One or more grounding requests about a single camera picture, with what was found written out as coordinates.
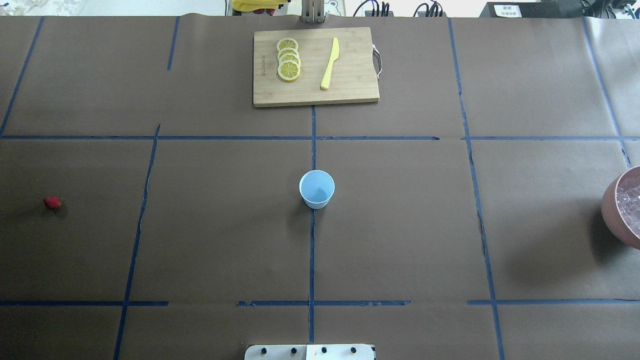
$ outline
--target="yellow knife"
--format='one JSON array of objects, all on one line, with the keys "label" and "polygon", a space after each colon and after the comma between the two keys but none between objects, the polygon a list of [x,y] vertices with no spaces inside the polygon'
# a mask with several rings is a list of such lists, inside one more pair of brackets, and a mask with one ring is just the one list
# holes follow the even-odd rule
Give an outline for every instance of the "yellow knife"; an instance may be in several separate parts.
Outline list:
[{"label": "yellow knife", "polygon": [[324,76],[322,77],[322,81],[320,81],[320,88],[326,90],[329,88],[329,84],[331,83],[331,71],[333,70],[333,62],[338,60],[340,56],[340,43],[338,42],[338,38],[333,38],[333,45],[331,46],[331,55],[329,55],[329,63],[326,65],[326,70],[324,71]]}]

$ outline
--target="ice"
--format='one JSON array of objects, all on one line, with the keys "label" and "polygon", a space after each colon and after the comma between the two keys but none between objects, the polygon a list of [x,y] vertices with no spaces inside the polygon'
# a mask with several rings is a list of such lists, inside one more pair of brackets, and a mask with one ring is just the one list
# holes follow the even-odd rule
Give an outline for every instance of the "ice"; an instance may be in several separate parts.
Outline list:
[{"label": "ice", "polygon": [[624,177],[616,189],[616,200],[622,219],[640,236],[640,177]]}]

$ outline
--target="knife handle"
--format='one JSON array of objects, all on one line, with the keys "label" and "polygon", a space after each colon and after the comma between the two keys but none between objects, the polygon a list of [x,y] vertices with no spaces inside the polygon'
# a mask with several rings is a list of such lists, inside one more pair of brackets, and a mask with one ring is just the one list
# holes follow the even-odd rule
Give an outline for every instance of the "knife handle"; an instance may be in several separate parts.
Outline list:
[{"label": "knife handle", "polygon": [[326,90],[329,88],[331,83],[331,71],[333,70],[333,61],[329,61],[326,65],[326,70],[324,71],[324,75],[322,76],[322,81],[320,81],[320,88]]}]

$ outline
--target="red object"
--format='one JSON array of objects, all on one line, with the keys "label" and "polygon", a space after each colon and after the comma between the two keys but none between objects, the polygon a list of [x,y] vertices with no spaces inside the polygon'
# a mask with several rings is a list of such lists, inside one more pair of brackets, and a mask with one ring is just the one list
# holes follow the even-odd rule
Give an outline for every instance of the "red object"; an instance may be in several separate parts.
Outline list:
[{"label": "red object", "polygon": [[62,200],[55,196],[46,197],[44,198],[44,206],[49,210],[57,210],[62,206]]}]

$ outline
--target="white label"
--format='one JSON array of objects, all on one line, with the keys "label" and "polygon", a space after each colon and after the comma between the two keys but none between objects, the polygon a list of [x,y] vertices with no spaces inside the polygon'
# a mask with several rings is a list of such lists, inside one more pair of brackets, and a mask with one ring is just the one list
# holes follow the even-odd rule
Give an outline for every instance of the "white label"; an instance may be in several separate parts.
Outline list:
[{"label": "white label", "polygon": [[494,5],[493,8],[499,17],[522,17],[518,5]]}]

